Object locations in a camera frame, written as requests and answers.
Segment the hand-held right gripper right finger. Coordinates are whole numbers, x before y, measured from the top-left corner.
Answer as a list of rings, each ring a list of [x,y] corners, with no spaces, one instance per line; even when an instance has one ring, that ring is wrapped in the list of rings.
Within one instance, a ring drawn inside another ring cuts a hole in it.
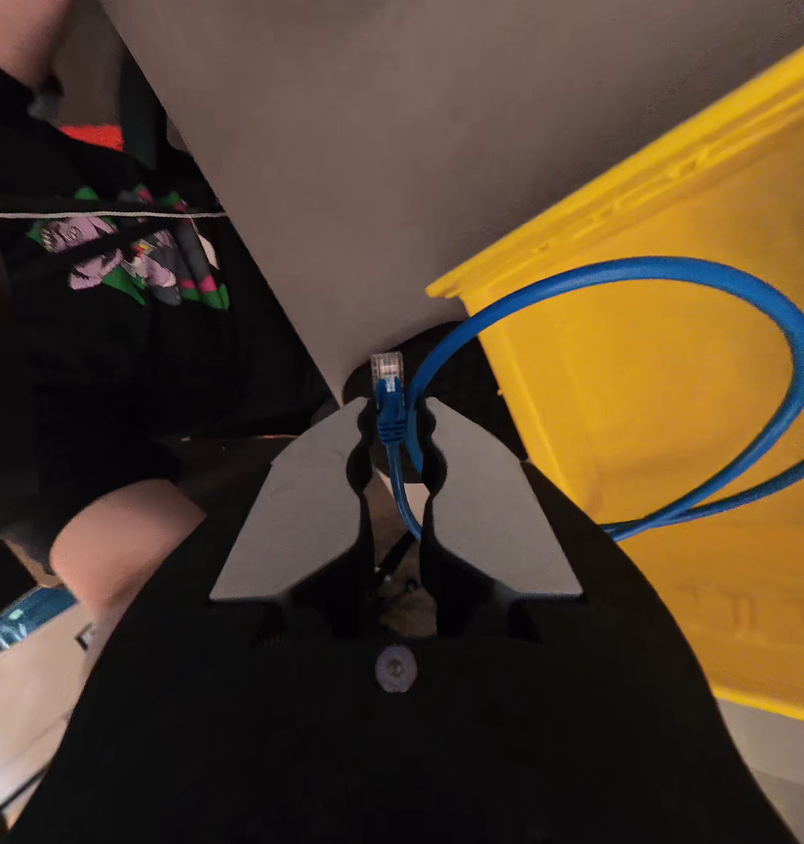
[[[437,398],[419,412],[428,488],[420,578],[439,637],[522,637],[530,608],[580,604],[573,566],[500,440]]]

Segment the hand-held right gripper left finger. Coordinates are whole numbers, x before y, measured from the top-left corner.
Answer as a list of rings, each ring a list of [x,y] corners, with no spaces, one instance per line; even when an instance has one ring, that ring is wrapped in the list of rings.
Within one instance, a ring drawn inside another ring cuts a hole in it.
[[[375,571],[365,489],[375,413],[358,397],[273,460],[209,599],[319,615],[332,635],[362,633]]]

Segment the yellow plastic bin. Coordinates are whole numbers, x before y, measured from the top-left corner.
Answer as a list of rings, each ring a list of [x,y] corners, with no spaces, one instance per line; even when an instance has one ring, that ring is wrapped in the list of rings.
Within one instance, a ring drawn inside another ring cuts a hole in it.
[[[469,315],[567,269],[723,262],[804,312],[804,48],[427,288]],[[530,459],[597,522],[637,519],[729,463],[790,360],[750,306],[690,284],[573,292],[481,335]],[[722,700],[804,720],[804,480],[626,540]]]

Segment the person's bare leg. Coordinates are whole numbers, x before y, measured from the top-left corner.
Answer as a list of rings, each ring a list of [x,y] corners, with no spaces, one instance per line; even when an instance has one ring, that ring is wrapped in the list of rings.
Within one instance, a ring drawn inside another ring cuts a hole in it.
[[[160,565],[206,514],[166,480],[112,491],[72,518],[49,562],[93,619],[129,606]]]

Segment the blue striped shoe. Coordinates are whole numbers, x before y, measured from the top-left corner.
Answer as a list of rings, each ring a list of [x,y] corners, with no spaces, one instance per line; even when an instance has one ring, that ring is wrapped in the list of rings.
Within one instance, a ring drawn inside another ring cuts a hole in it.
[[[0,654],[75,604],[65,586],[37,586],[28,591],[0,612]]]

